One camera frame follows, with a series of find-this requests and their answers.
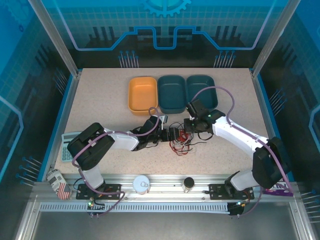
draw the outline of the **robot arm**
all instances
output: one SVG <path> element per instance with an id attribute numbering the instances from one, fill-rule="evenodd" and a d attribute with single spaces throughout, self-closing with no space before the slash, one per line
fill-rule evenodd
<path id="1" fill-rule="evenodd" d="M 168 117 L 166 115 L 160 116 L 156 126 L 157 117 L 151 116 L 141 127 L 137 127 L 128 132 L 114 131 L 113 133 L 105 135 L 93 143 L 76 159 L 76 162 L 80 167 L 85 180 L 92 188 L 100 192 L 104 192 L 105 182 L 100 173 L 98 163 L 107 153 L 107 151 L 110 149 L 139 151 L 145 148 L 148 143 L 156 144 L 158 142 L 168 142 L 177 139 L 179 137 L 179 130 L 177 128 L 170 127 L 167 129 L 163 127 L 163 124 L 167 122 L 167 119 Z M 77 137 L 75 137 L 68 144 L 67 149 L 71 155 L 75 157 L 89 143 L 107 132 L 112 131 L 107 128 L 103 128 L 101 124 L 97 122 L 93 123 Z"/>
<path id="2" fill-rule="evenodd" d="M 185 131 L 187 133 L 208 132 L 222 137 L 243 150 L 253 159 L 252 169 L 238 171 L 225 181 L 225 188 L 230 197 L 235 192 L 243 191 L 246 188 L 262 186 L 269 189 L 282 178 L 275 160 L 262 143 L 269 146 L 275 153 L 284 172 L 288 173 L 290 171 L 289 157 L 279 138 L 273 137 L 272 139 L 267 139 L 250 132 L 232 120 L 228 122 L 223 112 L 216 109 L 209 112 L 198 99 L 188 103 L 187 110 L 190 113 L 190 119 L 184 119 Z M 255 139 L 236 129 L 236 127 L 254 136 Z"/>

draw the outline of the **glass panel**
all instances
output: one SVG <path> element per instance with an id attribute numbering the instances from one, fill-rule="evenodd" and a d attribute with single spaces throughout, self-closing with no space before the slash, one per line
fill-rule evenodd
<path id="1" fill-rule="evenodd" d="M 251 68 L 287 0 L 43 3 L 79 68 Z"/>
<path id="2" fill-rule="evenodd" d="M 28 1 L 0 1 L 0 224 L 13 239 L 44 160 L 69 72 Z"/>
<path id="3" fill-rule="evenodd" d="M 319 2 L 301 0 L 260 72 L 276 132 L 291 157 L 293 176 L 302 192 L 314 189 L 317 195 L 320 191 L 319 11 Z M 319 217 L 317 201 L 317 198 L 307 201 L 314 205 L 310 209 L 313 217 Z"/>

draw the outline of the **plastic container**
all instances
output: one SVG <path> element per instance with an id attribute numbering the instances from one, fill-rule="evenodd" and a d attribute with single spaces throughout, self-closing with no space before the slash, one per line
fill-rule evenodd
<path id="1" fill-rule="evenodd" d="M 133 180 L 133 188 L 138 194 L 146 194 L 150 190 L 150 180 L 145 175 L 139 175 Z"/>
<path id="2" fill-rule="evenodd" d="M 192 177 L 187 177 L 183 180 L 181 187 L 185 193 L 189 192 L 195 186 L 195 181 Z"/>
<path id="3" fill-rule="evenodd" d="M 158 79 L 158 102 L 164 114 L 180 114 L 186 109 L 186 81 L 179 75 L 166 75 Z"/>
<path id="4" fill-rule="evenodd" d="M 215 81 L 208 75 L 192 75 L 186 79 L 188 102 L 199 92 L 201 89 L 215 85 Z M 207 109 L 215 109 L 218 106 L 218 97 L 216 89 L 208 89 L 203 91 L 197 96 Z"/>
<path id="5" fill-rule="evenodd" d="M 129 82 L 128 107 L 137 116 L 149 115 L 158 107 L 157 81 L 150 76 L 135 77 Z"/>

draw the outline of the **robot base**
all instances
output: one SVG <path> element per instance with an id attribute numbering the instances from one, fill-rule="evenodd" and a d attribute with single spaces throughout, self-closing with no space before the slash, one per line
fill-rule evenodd
<path id="1" fill-rule="evenodd" d="M 243 191 L 236 192 L 232 198 L 226 191 L 224 184 L 209 184 L 208 191 L 211 200 L 245 200 L 248 198 L 248 196 L 244 192 L 249 195 L 250 200 L 255 199 L 252 187 L 246 188 Z"/>

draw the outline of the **table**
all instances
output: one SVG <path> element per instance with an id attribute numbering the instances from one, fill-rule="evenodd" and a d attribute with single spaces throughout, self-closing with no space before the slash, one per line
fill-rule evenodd
<path id="1" fill-rule="evenodd" d="M 230 118 L 248 130 L 267 136 L 254 85 L 248 68 L 85 68 L 75 93 L 65 133 L 83 131 L 98 122 L 110 130 L 128 131 L 142 126 L 148 116 L 135 116 L 128 108 L 128 84 L 134 77 L 204 74 L 216 86 L 228 89 L 235 98 Z M 217 90 L 217 109 L 226 113 L 232 104 L 227 93 Z M 183 123 L 189 114 L 169 114 L 166 126 Z M 137 152 L 111 149 L 99 163 L 103 174 L 207 175 L 233 174 L 252 167 L 250 159 L 232 143 L 213 136 L 206 144 L 192 147 L 194 153 L 177 156 L 168 142 Z M 76 174 L 71 162 L 61 161 L 61 147 L 55 168 L 62 174 Z"/>

